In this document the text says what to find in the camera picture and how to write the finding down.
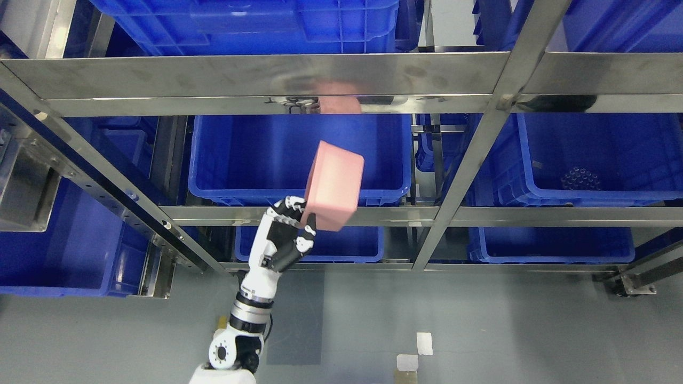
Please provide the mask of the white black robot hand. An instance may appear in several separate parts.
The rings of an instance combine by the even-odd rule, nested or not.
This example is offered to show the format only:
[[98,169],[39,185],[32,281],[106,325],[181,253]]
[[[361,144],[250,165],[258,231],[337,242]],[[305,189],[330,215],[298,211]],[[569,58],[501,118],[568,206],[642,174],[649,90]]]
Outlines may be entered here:
[[241,283],[246,299],[271,303],[281,274],[314,247],[316,217],[310,214],[303,219],[306,206],[302,197],[288,195],[264,212],[249,254],[249,271]]

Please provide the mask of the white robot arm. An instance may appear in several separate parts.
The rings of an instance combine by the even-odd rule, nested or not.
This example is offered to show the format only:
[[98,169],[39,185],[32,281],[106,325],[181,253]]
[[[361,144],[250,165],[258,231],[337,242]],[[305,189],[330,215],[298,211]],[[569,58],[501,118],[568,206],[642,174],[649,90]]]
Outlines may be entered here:
[[189,382],[256,383],[273,303],[273,298],[259,298],[240,290],[225,326],[213,334],[207,362],[196,367]]

